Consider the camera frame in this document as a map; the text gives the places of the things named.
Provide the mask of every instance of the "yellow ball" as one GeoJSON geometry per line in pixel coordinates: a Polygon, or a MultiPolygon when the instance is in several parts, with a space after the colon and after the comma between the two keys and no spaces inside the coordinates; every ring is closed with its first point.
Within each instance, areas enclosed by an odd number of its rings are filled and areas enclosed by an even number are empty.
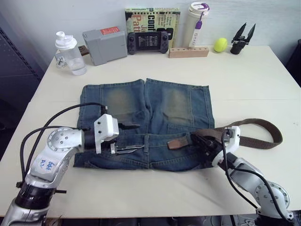
{"type": "Polygon", "coordinates": [[[218,39],[214,44],[214,50],[216,52],[223,52],[228,45],[228,41],[226,38],[220,38],[218,39]]]}

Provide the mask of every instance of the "red label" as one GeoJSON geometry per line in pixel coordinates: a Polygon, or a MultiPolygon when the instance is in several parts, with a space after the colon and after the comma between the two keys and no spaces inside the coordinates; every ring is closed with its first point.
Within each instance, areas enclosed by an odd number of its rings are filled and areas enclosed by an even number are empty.
{"type": "Polygon", "coordinates": [[[102,32],[103,35],[120,32],[118,27],[109,27],[109,28],[101,29],[100,31],[102,32]]]}

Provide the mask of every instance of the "wooden holder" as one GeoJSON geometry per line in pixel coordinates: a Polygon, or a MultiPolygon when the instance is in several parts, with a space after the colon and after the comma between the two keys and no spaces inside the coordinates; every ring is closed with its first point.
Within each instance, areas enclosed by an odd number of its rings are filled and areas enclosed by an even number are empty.
{"type": "Polygon", "coordinates": [[[206,57],[208,53],[209,53],[208,47],[170,48],[169,58],[206,57]]]}

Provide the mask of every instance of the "denim shorts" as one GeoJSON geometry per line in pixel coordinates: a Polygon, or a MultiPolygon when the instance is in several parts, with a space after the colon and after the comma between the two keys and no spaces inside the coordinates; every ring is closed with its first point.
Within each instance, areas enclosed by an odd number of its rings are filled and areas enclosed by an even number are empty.
{"type": "MultiPolygon", "coordinates": [[[[87,85],[81,103],[97,102],[108,106],[108,114],[118,122],[133,121],[138,129],[121,130],[117,145],[144,145],[133,153],[112,155],[109,149],[78,153],[75,167],[106,169],[159,169],[183,171],[202,169],[206,165],[203,154],[193,145],[169,150],[167,142],[187,136],[197,129],[214,128],[208,86],[193,86],[147,79],[134,82],[87,85]]],[[[93,128],[100,117],[96,105],[80,108],[78,127],[93,128]]]]}

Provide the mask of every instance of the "gray box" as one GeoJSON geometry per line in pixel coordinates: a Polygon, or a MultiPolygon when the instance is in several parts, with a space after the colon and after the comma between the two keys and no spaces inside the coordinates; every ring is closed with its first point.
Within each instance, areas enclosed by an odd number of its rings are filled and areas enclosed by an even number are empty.
{"type": "Polygon", "coordinates": [[[119,27],[83,32],[83,38],[95,66],[127,56],[126,34],[119,27]]]}

